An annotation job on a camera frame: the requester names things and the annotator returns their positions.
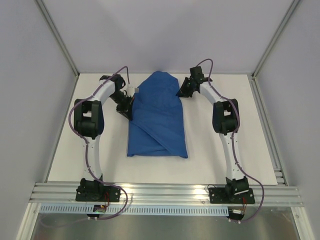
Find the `aluminium mounting rail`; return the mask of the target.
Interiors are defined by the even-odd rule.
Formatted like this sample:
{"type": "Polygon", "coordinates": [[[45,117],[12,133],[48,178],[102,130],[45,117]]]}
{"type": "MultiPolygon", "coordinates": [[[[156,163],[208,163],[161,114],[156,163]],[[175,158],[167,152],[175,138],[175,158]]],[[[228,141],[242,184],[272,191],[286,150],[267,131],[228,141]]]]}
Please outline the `aluminium mounting rail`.
{"type": "MultiPolygon", "coordinates": [[[[75,203],[78,182],[49,181],[36,183],[30,203],[75,203]]],[[[207,185],[203,184],[152,184],[120,183],[133,205],[209,206],[207,185]]],[[[264,207],[302,207],[299,190],[295,186],[266,185],[264,207]]]]}

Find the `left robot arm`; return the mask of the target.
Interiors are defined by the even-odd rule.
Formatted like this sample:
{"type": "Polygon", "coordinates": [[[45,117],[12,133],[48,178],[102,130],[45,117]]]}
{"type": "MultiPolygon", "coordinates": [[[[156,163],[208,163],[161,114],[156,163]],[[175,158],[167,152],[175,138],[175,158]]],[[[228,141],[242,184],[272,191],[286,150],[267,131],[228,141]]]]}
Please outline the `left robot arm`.
{"type": "Polygon", "coordinates": [[[121,190],[113,183],[102,183],[99,146],[105,128],[103,105],[107,99],[110,98],[116,103],[116,111],[119,114],[130,121],[133,119],[134,98],[128,96],[125,90],[122,91],[125,86],[126,82],[120,74],[103,75],[92,96],[76,99],[69,113],[73,116],[73,120],[68,120],[71,130],[84,140],[84,172],[76,190],[77,202],[120,201],[121,190]]]}

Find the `blue surgical drape cloth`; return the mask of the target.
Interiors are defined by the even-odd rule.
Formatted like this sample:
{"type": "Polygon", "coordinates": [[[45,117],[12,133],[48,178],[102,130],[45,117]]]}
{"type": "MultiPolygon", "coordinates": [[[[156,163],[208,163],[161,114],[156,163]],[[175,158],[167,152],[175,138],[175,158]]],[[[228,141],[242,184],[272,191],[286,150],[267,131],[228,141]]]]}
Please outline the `blue surgical drape cloth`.
{"type": "Polygon", "coordinates": [[[127,156],[188,158],[178,79],[152,73],[134,94],[127,156]]]}

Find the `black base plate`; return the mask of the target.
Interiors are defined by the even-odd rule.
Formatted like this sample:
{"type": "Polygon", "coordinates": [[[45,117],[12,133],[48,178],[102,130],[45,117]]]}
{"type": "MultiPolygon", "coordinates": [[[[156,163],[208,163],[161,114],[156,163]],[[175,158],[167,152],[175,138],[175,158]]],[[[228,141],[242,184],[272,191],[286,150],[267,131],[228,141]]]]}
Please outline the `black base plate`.
{"type": "Polygon", "coordinates": [[[76,190],[76,202],[111,202],[120,201],[120,190],[113,186],[81,187],[76,190]]]}
{"type": "Polygon", "coordinates": [[[208,196],[211,204],[255,204],[252,188],[240,193],[227,193],[224,187],[208,187],[208,196]]]}

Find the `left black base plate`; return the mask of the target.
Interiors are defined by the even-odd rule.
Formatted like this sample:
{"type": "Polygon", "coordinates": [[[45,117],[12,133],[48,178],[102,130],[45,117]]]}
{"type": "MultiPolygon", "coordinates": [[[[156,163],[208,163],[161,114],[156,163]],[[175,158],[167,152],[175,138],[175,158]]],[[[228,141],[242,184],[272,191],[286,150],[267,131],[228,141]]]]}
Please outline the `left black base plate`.
{"type": "Polygon", "coordinates": [[[111,202],[120,201],[120,190],[113,186],[81,187],[76,190],[76,202],[111,202]]]}

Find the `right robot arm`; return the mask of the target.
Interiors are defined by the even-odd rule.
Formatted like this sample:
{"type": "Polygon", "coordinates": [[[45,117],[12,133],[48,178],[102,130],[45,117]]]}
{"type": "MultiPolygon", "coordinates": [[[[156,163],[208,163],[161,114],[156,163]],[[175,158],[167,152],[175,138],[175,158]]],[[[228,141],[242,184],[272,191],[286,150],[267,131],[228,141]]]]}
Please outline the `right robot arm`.
{"type": "Polygon", "coordinates": [[[210,77],[205,77],[199,65],[190,68],[190,77],[184,79],[176,95],[191,98],[194,92],[203,95],[213,106],[212,127],[219,134],[226,161],[226,185],[222,189],[222,194],[228,201],[236,203],[250,190],[248,178],[241,168],[241,159],[238,157],[240,128],[238,101],[220,94],[210,77]]]}

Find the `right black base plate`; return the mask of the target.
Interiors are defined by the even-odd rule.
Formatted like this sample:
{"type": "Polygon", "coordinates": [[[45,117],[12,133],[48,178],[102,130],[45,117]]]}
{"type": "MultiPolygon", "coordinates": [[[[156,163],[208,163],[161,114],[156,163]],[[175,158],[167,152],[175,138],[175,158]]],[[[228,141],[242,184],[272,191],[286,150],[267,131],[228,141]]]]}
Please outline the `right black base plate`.
{"type": "Polygon", "coordinates": [[[208,187],[208,196],[211,204],[255,204],[252,188],[240,193],[227,193],[224,187],[208,187]]]}

